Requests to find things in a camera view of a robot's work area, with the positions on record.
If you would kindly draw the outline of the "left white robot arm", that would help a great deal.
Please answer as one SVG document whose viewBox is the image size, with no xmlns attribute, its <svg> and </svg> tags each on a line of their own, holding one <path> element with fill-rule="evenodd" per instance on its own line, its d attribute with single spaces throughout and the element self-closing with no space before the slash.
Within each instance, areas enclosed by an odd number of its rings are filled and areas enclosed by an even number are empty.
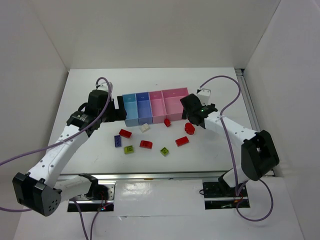
<svg viewBox="0 0 320 240">
<path fill-rule="evenodd" d="M 61 202 L 83 195 L 87 199 L 106 201 L 109 190 L 94 176 L 81 173 L 67 181 L 57 182 L 62 170 L 76 151 L 102 123 L 123 121 L 126 110 L 122 96 L 119 108 L 105 90 L 93 90 L 67 121 L 63 132 L 44 157 L 27 173 L 18 172 L 12 180 L 17 202 L 45 217 L 57 210 Z"/>
</svg>

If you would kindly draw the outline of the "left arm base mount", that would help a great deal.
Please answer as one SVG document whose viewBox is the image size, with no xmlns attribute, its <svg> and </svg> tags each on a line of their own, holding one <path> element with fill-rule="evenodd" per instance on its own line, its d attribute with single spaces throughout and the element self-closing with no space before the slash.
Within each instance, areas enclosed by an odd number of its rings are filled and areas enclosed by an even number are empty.
<svg viewBox="0 0 320 240">
<path fill-rule="evenodd" d="M 82 212 L 113 212 L 115 184 L 102 184 L 99 180 L 87 173 L 78 175 L 85 177 L 91 182 L 88 193 L 77 195 L 73 199 L 78 204 Z M 69 200 L 68 212 L 77 212 L 78 208 L 73 199 Z"/>
</svg>

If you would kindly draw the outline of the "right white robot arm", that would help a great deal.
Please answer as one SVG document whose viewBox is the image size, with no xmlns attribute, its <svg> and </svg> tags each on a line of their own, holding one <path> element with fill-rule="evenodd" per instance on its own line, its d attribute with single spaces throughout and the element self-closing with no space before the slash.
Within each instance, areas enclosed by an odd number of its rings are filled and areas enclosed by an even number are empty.
<svg viewBox="0 0 320 240">
<path fill-rule="evenodd" d="M 257 132 L 236 123 L 222 115 L 213 103 L 201 104 L 193 93 L 181 98 L 180 102 L 183 119 L 225 137 L 230 146 L 240 149 L 240 164 L 218 179 L 223 189 L 233 189 L 249 180 L 258 181 L 280 163 L 273 139 L 266 130 Z"/>
</svg>

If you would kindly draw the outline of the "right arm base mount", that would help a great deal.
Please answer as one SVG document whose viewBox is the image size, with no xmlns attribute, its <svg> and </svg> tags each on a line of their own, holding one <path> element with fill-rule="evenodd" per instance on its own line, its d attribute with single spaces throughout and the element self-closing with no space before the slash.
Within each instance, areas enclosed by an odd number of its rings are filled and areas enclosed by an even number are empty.
<svg viewBox="0 0 320 240">
<path fill-rule="evenodd" d="M 235 190 L 223 191 L 217 181 L 205 180 L 202 182 L 199 194 L 204 198 L 205 210 L 235 209 L 237 204 L 239 208 L 250 208 L 246 186 L 237 196 Z"/>
</svg>

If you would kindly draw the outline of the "green lego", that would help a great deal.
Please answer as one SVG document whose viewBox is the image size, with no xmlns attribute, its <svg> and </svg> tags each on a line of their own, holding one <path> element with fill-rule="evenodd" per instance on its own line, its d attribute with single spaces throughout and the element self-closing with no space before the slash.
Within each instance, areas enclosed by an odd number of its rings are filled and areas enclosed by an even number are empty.
<svg viewBox="0 0 320 240">
<path fill-rule="evenodd" d="M 135 151 L 134 151 L 134 147 L 132 146 L 132 145 L 128 145 L 128 146 L 125 146 L 124 148 L 123 148 L 123 150 L 124 150 L 124 153 L 127 155 L 127 154 L 132 154 L 132 153 L 134 153 Z"/>
<path fill-rule="evenodd" d="M 165 156 L 167 156 L 169 154 L 169 150 L 166 147 L 163 147 L 160 150 L 160 153 L 165 157 Z"/>
</svg>

